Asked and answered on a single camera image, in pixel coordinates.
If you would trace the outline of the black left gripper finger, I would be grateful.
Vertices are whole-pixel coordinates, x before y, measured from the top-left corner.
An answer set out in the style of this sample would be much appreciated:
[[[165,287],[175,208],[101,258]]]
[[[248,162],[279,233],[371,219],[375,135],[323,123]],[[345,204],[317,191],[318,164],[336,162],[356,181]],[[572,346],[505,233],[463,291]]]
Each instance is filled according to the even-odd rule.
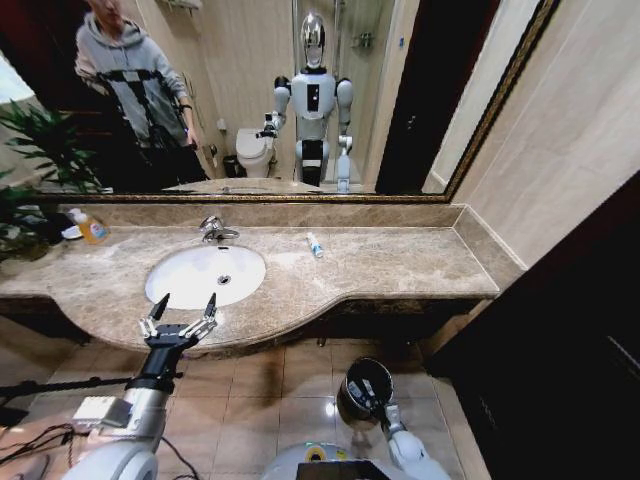
[[[166,293],[159,302],[155,303],[150,312],[141,317],[138,321],[142,336],[144,338],[158,337],[159,333],[156,328],[156,323],[161,319],[167,304],[170,299],[170,294]]]
[[[205,338],[217,326],[217,321],[215,319],[216,313],[217,294],[213,292],[207,302],[202,317],[184,328],[184,337],[196,338],[197,340]]]

